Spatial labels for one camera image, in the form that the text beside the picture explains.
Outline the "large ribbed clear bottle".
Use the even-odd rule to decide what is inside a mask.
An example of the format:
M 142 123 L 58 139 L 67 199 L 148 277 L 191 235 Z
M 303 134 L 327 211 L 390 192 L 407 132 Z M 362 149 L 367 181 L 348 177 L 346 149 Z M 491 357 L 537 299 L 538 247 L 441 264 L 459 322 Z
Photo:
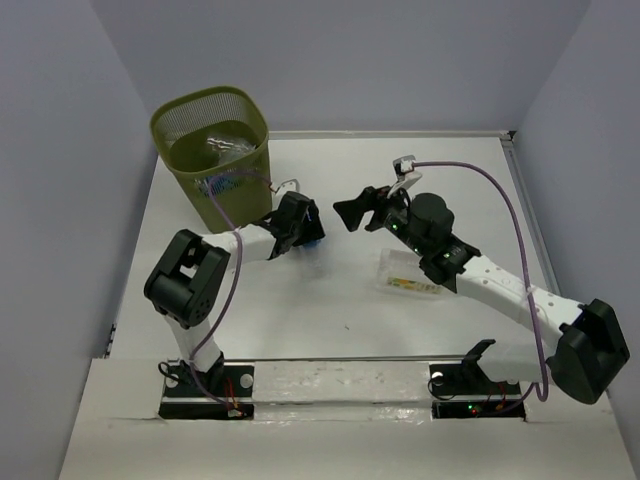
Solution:
M 388 293 L 436 298 L 445 289 L 429 280 L 412 252 L 385 248 L 381 251 L 375 285 Z

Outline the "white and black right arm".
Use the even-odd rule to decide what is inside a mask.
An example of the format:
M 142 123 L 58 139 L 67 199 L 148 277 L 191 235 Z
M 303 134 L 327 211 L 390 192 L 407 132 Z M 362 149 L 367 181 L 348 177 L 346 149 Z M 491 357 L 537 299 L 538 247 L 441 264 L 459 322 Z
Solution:
M 494 340 L 469 351 L 473 360 L 460 368 L 468 390 L 482 392 L 498 381 L 536 382 L 548 373 L 567 396 L 592 405 L 628 362 L 628 346 L 608 303 L 581 303 L 525 286 L 521 278 L 453 234 L 454 214 L 442 197 L 410 197 L 404 189 L 367 187 L 333 208 L 350 232 L 370 213 L 366 230 L 388 230 L 419 256 L 419 267 L 431 282 L 533 332 L 531 353 L 523 345 L 502 348 Z

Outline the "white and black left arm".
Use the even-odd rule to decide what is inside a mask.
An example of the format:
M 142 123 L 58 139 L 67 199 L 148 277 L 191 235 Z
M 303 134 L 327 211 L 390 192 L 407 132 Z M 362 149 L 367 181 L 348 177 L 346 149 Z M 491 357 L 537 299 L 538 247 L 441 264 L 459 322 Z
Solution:
M 245 263 L 271 261 L 291 249 L 323 239 L 314 200 L 296 192 L 280 195 L 262 219 L 231 231 L 200 236 L 178 231 L 145 282 L 143 294 L 168 323 L 180 352 L 180 379 L 209 395 L 221 383 L 224 354 L 214 340 L 220 320 L 209 322 L 227 271 L 235 294 Z

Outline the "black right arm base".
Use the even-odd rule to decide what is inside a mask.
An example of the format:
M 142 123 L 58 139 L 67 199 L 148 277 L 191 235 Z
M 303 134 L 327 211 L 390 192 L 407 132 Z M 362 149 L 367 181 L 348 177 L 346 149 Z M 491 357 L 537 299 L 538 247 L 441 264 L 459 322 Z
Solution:
M 461 363 L 430 365 L 427 387 L 435 420 L 526 419 L 519 384 L 493 382 L 481 371 L 467 370 Z

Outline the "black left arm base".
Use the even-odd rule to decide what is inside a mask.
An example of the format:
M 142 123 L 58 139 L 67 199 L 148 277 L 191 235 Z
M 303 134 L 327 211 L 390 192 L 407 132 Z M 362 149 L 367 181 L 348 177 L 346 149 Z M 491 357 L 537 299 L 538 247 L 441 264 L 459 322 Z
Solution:
M 189 368 L 181 362 L 160 362 L 164 377 L 159 416 L 165 420 L 243 421 L 254 417 L 255 365 L 231 362 L 222 377 L 206 392 L 196 384 Z

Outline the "silver cap clear bottle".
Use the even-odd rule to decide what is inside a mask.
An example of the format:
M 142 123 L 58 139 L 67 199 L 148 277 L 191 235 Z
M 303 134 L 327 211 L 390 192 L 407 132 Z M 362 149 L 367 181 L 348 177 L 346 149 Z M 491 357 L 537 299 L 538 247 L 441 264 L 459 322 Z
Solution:
M 226 165 L 256 150 L 256 146 L 244 137 L 213 133 L 206 138 L 206 150 L 212 155 L 215 166 Z

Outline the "Pocari Sweat blue bottle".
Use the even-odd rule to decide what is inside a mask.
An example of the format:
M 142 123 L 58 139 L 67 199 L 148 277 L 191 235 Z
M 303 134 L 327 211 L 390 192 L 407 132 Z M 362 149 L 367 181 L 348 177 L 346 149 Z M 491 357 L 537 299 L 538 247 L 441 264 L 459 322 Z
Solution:
M 198 178 L 195 186 L 204 196 L 217 196 L 244 186 L 248 177 L 242 174 L 217 174 Z
M 310 240 L 310 241 L 302 244 L 300 246 L 300 248 L 303 249 L 303 250 L 315 249 L 315 248 L 318 248 L 321 245 L 321 242 L 322 242 L 321 239 Z

